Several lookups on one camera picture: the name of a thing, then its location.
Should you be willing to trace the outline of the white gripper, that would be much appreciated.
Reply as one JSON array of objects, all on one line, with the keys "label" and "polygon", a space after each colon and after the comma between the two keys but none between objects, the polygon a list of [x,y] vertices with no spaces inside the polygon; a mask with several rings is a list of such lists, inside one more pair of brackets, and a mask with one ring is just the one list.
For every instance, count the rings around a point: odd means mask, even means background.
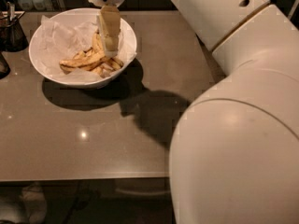
[{"label": "white gripper", "polygon": [[102,7],[97,16],[99,34],[107,57],[115,57],[119,51],[121,15],[117,7],[125,0],[88,0],[97,7]]}]

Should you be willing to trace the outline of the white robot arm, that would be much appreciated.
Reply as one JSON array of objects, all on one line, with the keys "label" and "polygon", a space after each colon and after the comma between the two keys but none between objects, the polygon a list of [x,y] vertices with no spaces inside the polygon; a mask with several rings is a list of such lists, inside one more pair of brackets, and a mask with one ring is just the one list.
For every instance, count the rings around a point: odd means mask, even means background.
[{"label": "white robot arm", "polygon": [[226,77],[181,116],[177,224],[299,224],[299,32],[269,0],[171,0]]}]

